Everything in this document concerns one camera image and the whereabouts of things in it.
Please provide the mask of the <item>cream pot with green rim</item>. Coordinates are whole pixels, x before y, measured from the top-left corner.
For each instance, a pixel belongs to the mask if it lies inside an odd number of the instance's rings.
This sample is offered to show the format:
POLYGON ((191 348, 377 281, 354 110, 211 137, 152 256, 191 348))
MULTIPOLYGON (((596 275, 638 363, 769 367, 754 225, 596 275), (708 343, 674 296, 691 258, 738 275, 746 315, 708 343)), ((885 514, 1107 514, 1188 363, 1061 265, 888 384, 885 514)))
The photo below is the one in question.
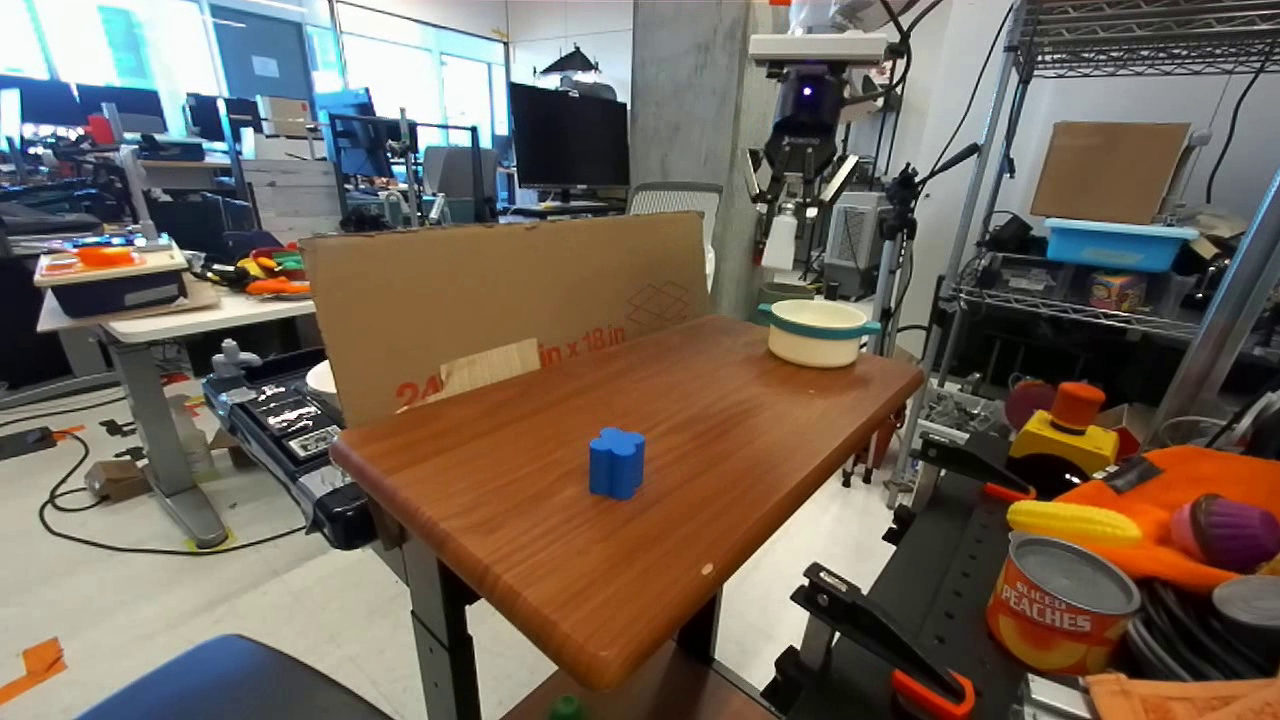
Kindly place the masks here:
POLYGON ((759 307, 769 353, 799 367, 851 367, 879 332, 868 305, 848 301, 773 301, 759 307))

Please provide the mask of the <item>black computer monitor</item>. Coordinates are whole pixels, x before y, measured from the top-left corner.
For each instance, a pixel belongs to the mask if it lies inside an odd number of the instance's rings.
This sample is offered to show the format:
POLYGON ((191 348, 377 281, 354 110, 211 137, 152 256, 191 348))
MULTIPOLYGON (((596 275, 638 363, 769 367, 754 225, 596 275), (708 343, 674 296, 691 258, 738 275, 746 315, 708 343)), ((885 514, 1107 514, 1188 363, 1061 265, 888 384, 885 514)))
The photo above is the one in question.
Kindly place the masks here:
POLYGON ((513 83, 516 181, 540 197, 615 197, 627 189, 627 106, 601 96, 513 83))

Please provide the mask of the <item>cardboard sheet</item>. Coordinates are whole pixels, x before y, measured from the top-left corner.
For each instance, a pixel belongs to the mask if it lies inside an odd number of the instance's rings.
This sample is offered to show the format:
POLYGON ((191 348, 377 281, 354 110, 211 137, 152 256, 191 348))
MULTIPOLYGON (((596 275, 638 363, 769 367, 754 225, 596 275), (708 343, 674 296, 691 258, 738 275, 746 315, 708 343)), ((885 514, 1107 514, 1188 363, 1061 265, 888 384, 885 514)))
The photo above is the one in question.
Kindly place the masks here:
POLYGON ((713 310, 696 213, 338 236, 303 258, 348 423, 713 310))

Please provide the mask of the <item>orange black clamp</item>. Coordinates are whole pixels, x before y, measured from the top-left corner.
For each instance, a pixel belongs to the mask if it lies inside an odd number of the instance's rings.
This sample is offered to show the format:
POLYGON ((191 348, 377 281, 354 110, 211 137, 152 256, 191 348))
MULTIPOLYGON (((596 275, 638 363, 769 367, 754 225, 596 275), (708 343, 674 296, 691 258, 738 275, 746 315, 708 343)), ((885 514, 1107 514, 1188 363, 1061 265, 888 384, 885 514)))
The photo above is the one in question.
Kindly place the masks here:
POLYGON ((1022 500, 1034 492, 1034 484, 1010 467, 1010 446, 991 435, 968 435, 964 442, 925 441, 920 459, 991 484, 999 500, 1022 500))
POLYGON ((888 663, 888 692, 920 720, 973 720, 975 683, 925 657, 851 578, 829 564, 810 564, 793 600, 810 611, 799 669, 819 670, 842 639, 888 663))

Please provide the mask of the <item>yellow emergency stop box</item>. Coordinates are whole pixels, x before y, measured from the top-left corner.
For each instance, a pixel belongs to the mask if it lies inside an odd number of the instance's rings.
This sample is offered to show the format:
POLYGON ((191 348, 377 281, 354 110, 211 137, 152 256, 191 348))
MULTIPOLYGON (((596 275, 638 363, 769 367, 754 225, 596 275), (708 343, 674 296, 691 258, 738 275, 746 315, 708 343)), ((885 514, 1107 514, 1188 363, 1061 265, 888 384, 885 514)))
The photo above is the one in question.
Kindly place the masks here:
POLYGON ((1066 381, 1012 435, 1010 454, 1053 454, 1094 477, 1119 454, 1119 431, 1099 423, 1106 390, 1088 381, 1066 381))

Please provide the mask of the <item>yellow toy corn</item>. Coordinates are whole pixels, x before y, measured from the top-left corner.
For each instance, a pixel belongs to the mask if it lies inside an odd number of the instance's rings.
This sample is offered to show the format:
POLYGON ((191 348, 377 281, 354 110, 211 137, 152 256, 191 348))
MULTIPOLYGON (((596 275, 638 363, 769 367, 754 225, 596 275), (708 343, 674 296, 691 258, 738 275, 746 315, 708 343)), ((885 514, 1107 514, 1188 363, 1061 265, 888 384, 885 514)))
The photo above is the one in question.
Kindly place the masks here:
POLYGON ((1095 502, 1066 502, 1066 500, 1015 500, 1010 507, 1012 533, 1056 535, 1073 545, 1142 545, 1144 533, 1137 521, 1095 502))

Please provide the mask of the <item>peaches tin can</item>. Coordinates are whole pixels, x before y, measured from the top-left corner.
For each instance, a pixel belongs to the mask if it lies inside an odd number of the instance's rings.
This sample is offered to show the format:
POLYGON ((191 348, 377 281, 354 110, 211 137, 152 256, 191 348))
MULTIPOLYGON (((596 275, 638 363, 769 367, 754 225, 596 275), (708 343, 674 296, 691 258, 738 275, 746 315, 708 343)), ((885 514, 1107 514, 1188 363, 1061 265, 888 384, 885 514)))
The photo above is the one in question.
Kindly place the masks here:
POLYGON ((1106 555, 1012 533, 985 620, 1024 669, 1094 676, 1113 663, 1137 607, 1137 584, 1106 555))

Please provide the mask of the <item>grey side desk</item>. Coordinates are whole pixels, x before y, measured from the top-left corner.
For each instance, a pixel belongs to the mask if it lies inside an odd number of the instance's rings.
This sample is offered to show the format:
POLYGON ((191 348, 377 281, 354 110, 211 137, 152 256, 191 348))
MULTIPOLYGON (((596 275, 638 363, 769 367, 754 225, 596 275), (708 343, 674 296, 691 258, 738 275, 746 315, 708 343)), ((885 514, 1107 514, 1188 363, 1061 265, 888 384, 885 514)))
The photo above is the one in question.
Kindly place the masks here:
POLYGON ((191 459, 182 442, 182 427, 166 395, 166 359, 176 357, 191 334, 307 315, 307 301, 262 301, 191 281, 176 305, 110 315, 67 315, 55 296, 45 296, 36 327, 96 332, 104 339, 113 367, 129 390, 132 419, 143 435, 148 487, 156 502, 196 549, 226 549, 228 528, 191 477, 191 459))

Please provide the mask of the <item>blue plastic bin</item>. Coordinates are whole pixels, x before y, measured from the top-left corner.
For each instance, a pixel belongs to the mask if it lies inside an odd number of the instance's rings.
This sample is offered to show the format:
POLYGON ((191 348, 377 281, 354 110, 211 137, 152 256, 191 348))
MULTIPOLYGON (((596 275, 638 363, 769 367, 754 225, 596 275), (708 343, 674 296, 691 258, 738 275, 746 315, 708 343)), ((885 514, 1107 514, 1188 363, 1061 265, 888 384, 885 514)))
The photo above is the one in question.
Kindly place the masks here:
POLYGON ((1167 270, 1194 226, 1172 225, 1113 225, 1113 221, 1061 221, 1046 225, 1048 258, 1107 267, 1107 270, 1167 270))

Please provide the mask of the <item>blue chair seat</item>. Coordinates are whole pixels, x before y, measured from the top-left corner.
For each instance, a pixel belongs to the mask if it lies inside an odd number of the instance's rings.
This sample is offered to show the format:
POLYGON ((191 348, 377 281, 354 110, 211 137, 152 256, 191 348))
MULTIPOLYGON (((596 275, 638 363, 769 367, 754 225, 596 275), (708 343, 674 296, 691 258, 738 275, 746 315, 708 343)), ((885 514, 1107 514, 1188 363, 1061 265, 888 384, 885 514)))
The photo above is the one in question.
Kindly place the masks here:
POLYGON ((330 670, 246 633, 196 646, 96 698, 75 720, 391 720, 330 670))

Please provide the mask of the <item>orange cloth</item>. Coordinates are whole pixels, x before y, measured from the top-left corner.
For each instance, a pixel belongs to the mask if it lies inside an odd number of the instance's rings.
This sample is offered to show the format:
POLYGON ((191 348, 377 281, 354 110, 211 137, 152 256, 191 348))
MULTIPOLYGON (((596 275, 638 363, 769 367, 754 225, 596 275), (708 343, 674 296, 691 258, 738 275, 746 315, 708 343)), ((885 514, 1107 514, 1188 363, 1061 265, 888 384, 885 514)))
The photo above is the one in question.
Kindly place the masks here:
POLYGON ((1229 584, 1235 577, 1251 577, 1194 561, 1167 541, 1167 521, 1197 495, 1229 495, 1242 502, 1255 502, 1280 521, 1280 459, 1176 442, 1149 453, 1149 463, 1151 477, 1137 487, 1088 480, 1066 492, 1066 502, 1095 502, 1126 512, 1144 533, 1142 545, 1088 545, 1088 551, 1113 561, 1132 578, 1163 578, 1197 595, 1210 595, 1217 584, 1229 584))

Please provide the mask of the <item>orange towel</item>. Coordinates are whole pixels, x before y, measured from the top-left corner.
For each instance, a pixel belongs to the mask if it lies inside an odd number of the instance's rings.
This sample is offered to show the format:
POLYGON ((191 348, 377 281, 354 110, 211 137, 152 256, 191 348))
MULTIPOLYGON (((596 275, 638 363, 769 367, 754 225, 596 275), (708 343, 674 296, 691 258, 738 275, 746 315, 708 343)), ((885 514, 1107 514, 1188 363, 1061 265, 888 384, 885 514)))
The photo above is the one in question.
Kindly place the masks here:
POLYGON ((1083 681, 1095 720, 1280 720, 1280 681, 1083 681))

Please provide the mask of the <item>purple toy cupcake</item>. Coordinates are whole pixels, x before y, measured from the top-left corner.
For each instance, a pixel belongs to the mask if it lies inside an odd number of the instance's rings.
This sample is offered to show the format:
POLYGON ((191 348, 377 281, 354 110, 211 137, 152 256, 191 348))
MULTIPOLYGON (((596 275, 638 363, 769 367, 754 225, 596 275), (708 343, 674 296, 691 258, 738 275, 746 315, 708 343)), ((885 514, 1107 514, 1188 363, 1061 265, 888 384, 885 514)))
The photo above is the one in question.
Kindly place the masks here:
POLYGON ((1280 521, 1255 502, 1197 495, 1172 512, 1167 541, 1212 566, 1255 570, 1280 551, 1280 521))

